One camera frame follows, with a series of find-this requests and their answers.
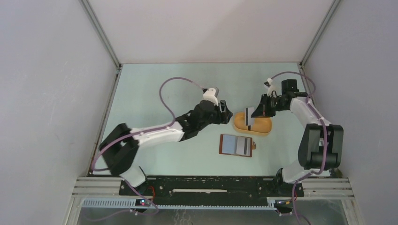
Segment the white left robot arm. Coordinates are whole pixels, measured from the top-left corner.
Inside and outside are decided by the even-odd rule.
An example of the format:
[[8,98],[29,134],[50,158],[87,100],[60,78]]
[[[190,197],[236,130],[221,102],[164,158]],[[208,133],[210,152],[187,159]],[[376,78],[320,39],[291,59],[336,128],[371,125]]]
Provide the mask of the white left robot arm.
[[171,125],[131,129],[121,123],[99,146],[99,157],[106,164],[104,171],[122,177],[135,194],[143,195],[148,191],[146,175],[140,166],[133,165],[139,149],[191,139],[208,125],[228,124],[232,116],[224,100],[218,105],[202,100],[194,109],[176,117]]

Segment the orange plastic tray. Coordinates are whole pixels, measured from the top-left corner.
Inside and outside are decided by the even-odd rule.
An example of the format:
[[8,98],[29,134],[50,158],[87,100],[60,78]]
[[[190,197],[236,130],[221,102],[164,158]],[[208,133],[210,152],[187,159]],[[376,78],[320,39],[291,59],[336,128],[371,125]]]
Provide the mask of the orange plastic tray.
[[254,124],[247,126],[245,124],[245,113],[238,112],[234,116],[233,128],[238,133],[257,135],[257,136],[267,136],[272,131],[272,120],[270,118],[255,118]]

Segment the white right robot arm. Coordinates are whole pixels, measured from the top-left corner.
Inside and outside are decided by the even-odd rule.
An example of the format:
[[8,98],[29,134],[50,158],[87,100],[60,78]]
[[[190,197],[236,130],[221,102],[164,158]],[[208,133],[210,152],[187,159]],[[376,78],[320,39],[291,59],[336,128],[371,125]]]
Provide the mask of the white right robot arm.
[[279,196],[287,195],[291,183],[301,182],[311,175],[337,168],[341,163],[344,129],[333,125],[315,108],[310,95],[300,92],[293,79],[282,81],[282,92],[277,95],[273,80],[264,83],[267,92],[261,96],[259,105],[251,118],[270,118],[277,112],[290,111],[304,128],[298,148],[298,157],[292,164],[281,169],[281,178],[273,183]]

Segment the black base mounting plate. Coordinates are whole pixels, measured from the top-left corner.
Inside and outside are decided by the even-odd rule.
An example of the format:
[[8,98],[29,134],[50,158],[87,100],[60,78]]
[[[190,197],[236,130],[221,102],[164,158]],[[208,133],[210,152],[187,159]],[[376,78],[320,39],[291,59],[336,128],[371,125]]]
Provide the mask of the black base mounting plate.
[[304,196],[301,184],[285,183],[268,176],[149,176],[138,192],[154,203],[232,204],[259,206],[271,198]]

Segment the brown leather card holder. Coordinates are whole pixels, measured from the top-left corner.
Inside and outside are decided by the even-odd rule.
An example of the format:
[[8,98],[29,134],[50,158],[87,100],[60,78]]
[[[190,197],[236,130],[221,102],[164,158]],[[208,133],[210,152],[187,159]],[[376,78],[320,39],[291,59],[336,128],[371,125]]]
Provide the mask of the brown leather card holder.
[[251,137],[220,135],[219,154],[251,158],[256,143]]

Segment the silver VIP card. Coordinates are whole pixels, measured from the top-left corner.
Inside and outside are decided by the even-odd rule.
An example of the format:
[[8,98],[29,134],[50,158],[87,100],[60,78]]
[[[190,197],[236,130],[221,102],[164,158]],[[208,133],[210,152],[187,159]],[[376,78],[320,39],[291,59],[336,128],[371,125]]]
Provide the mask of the silver VIP card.
[[255,119],[252,118],[252,113],[254,112],[254,107],[245,108],[245,125],[247,126],[247,130],[251,130],[252,126],[255,123]]

